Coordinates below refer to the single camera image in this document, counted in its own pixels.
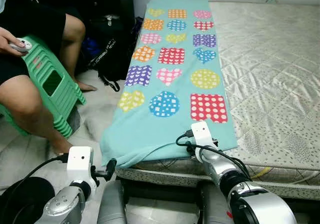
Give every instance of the person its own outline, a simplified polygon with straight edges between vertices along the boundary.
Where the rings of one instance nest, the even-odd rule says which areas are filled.
[[[28,76],[21,58],[27,53],[16,51],[9,42],[23,47],[16,37],[32,34],[41,38],[80,89],[92,91],[96,88],[78,81],[74,73],[85,31],[79,19],[50,7],[26,0],[0,0],[0,104],[19,127],[48,139],[56,153],[68,152],[72,145],[54,129],[53,116]]]

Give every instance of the white mattress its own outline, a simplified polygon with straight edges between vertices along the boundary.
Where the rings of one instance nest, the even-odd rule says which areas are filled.
[[[211,8],[238,143],[226,154],[243,160],[254,180],[282,196],[320,199],[319,7]],[[192,160],[142,162],[136,168],[117,172],[161,184],[173,184],[170,176],[185,185],[206,178]]]

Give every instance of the game controller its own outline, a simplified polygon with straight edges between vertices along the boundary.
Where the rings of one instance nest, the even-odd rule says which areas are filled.
[[[19,47],[19,46],[15,45],[14,43],[9,43],[9,45],[13,49],[18,50],[19,52],[27,52],[32,48],[32,44],[29,41],[21,39],[21,38],[17,38],[17,39],[20,40],[25,45],[24,45],[24,47]]]

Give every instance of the teal towel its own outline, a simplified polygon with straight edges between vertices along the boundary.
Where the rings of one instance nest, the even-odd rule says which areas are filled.
[[[222,150],[237,145],[220,69],[214,21],[204,0],[151,0],[102,163],[187,157],[176,138],[205,120]]]

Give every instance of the red square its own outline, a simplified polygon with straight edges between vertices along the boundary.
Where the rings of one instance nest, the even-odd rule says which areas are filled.
[[[158,63],[180,65],[184,63],[185,50],[177,48],[161,48]]]
[[[191,94],[191,118],[202,121],[211,119],[215,123],[226,123],[226,103],[221,95]]]

